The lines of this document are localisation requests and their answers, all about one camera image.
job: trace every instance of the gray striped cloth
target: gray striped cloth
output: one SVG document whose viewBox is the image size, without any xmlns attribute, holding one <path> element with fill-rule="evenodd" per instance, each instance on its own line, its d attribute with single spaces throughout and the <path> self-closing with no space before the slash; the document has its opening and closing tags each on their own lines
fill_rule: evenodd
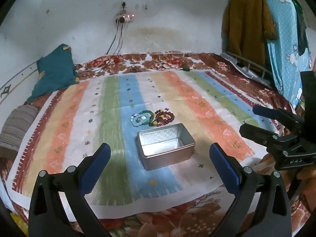
<svg viewBox="0 0 316 237">
<path fill-rule="evenodd" d="M 14 109 L 2 127 L 0 133 L 0 157 L 15 159 L 22 139 L 38 113 L 31 105 L 22 105 Z"/>
</svg>

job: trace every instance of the hanging coat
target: hanging coat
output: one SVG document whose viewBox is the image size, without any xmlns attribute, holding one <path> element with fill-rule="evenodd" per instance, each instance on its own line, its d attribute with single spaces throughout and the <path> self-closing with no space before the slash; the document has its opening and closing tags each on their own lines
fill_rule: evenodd
<svg viewBox="0 0 316 237">
<path fill-rule="evenodd" d="M 227 50 L 265 67 L 266 39 L 277 39 L 266 0 L 230 0 L 224 13 Z"/>
</svg>

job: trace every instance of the metal screw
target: metal screw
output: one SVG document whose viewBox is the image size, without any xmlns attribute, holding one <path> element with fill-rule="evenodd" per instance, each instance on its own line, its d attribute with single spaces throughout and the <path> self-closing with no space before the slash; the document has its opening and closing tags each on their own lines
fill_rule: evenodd
<svg viewBox="0 0 316 237">
<path fill-rule="evenodd" d="M 279 178 L 279 177 L 281 176 L 278 171 L 274 171 L 274 172 L 273 172 L 273 175 L 274 175 L 275 177 L 277 177 L 277 178 Z"/>
<path fill-rule="evenodd" d="M 68 173 L 72 173 L 72 172 L 74 172 L 76 170 L 76 167 L 75 166 L 69 166 L 68 168 L 67 168 L 67 172 Z"/>
<path fill-rule="evenodd" d="M 248 166 L 244 167 L 244 171 L 247 173 L 247 174 L 250 174 L 252 172 L 252 169 Z"/>
<path fill-rule="evenodd" d="M 45 170 L 42 170 L 40 173 L 39 173 L 39 176 L 44 176 L 46 174 L 46 171 Z"/>
</svg>

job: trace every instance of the open box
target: open box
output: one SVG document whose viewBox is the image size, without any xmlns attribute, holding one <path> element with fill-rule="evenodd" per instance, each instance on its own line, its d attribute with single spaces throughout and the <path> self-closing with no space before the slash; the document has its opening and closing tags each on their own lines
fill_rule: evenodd
<svg viewBox="0 0 316 237">
<path fill-rule="evenodd" d="M 137 143 L 146 170 L 188 160 L 195 146 L 193 137 L 181 123 L 139 131 Z"/>
</svg>

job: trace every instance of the teal pillow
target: teal pillow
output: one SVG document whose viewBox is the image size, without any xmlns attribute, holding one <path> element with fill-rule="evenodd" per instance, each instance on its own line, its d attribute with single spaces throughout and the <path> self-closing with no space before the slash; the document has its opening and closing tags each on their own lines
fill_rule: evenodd
<svg viewBox="0 0 316 237">
<path fill-rule="evenodd" d="M 71 49 L 61 44 L 49 55 L 40 58 L 36 64 L 39 71 L 39 80 L 34 86 L 32 95 L 27 99 L 32 102 L 39 96 L 57 90 L 66 89 L 70 85 L 78 84 L 78 76 L 71 57 Z"/>
</svg>

